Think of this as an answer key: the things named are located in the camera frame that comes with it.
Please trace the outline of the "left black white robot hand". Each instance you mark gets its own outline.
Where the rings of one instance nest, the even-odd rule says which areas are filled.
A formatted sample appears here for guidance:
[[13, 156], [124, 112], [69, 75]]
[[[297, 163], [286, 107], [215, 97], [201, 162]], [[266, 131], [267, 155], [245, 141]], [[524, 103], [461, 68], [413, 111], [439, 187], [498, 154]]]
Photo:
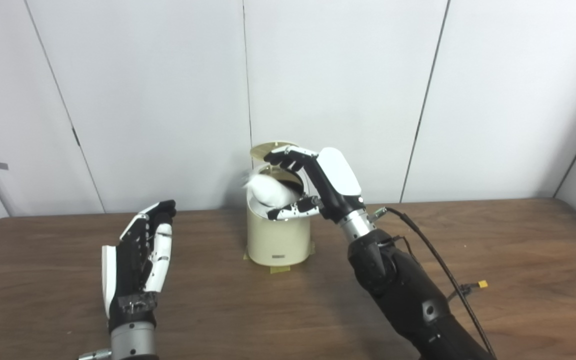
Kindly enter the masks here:
[[133, 322], [156, 325], [154, 310], [172, 257], [176, 201], [135, 214], [115, 245], [102, 246], [102, 295], [109, 333]]

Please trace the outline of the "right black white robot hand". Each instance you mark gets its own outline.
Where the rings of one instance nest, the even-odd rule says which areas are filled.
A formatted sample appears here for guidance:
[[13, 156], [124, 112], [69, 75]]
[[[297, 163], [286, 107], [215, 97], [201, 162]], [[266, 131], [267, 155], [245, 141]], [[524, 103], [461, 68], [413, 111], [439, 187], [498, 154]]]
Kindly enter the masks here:
[[270, 220], [312, 217], [320, 214], [335, 224], [349, 214], [365, 209], [362, 190], [343, 153], [332, 147], [314, 152], [301, 146], [284, 145], [268, 152], [263, 160], [293, 172], [304, 170], [318, 195], [269, 210]]

